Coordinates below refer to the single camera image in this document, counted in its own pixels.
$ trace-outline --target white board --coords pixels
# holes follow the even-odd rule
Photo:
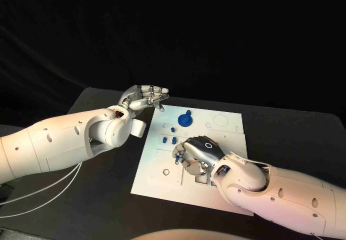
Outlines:
[[[181,106],[163,107],[165,112],[156,109],[153,113],[132,193],[253,216],[251,211],[230,205],[224,200],[209,174],[196,178],[183,170],[182,164],[176,165],[172,157],[179,143],[205,135],[218,142],[225,154],[232,151],[248,158],[243,115]],[[192,125],[182,127],[178,119],[188,110]]]

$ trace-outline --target table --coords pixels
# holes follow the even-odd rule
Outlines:
[[[70,113],[117,104],[120,91],[87,88]],[[346,130],[332,114],[171,97],[166,105],[243,114],[248,157],[276,167],[300,171],[346,188]],[[312,239],[261,217],[132,194],[149,132],[153,109],[139,116],[147,122],[143,138],[84,162],[78,177],[58,199],[36,211],[0,218],[0,228],[57,240],[132,239],[166,229],[220,231],[250,239]],[[72,168],[22,178],[12,198],[54,183]],[[10,203],[0,216],[28,211],[64,189],[70,179],[51,189]]]

